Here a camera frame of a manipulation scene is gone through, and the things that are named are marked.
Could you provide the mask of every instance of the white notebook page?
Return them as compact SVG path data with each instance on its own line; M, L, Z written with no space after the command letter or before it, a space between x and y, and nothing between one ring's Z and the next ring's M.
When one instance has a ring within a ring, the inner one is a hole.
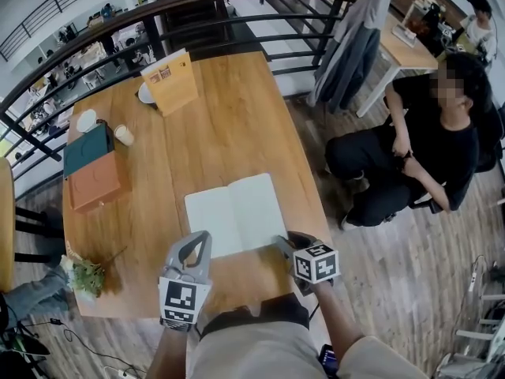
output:
M244 250L274 244L277 235L287 237L269 174L243 178L228 187Z
M243 251L227 187L186 195L185 204L191 232L211 234L212 258Z

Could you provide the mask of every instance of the small plant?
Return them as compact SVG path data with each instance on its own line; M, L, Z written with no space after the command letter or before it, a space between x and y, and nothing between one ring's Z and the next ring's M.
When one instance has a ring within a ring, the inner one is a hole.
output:
M69 278L68 286L74 291L84 292L86 295L99 298L105 281L105 268L113 259L125 251L125 248L115 254L104 265L85 260L71 249L69 242L66 243L66 250L69 257L62 256L60 265Z

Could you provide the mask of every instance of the paper cup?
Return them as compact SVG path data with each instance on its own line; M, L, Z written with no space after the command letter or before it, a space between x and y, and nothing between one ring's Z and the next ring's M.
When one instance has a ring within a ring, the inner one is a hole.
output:
M155 100L152 98L151 92L149 91L148 85L142 83L139 90L139 100L145 104L153 104Z
M81 133L87 133L96 127L95 110L86 110L79 119L77 119L77 130Z
M133 144L133 135L124 125L118 126L114 130L114 135L124 146L131 146Z

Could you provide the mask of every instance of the white cup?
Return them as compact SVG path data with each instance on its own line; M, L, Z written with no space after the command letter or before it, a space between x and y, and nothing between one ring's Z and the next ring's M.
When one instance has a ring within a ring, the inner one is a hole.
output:
M77 130L81 133L87 133L96 127L95 110L86 110L79 119L77 119Z
M114 135L124 146L131 146L133 144L133 135L125 125L117 126L114 130Z

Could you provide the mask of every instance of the white mug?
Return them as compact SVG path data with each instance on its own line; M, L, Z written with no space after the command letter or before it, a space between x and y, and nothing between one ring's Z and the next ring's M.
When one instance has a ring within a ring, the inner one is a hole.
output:
M117 126L114 130L114 135L124 146L131 146L133 144L133 135L125 125Z

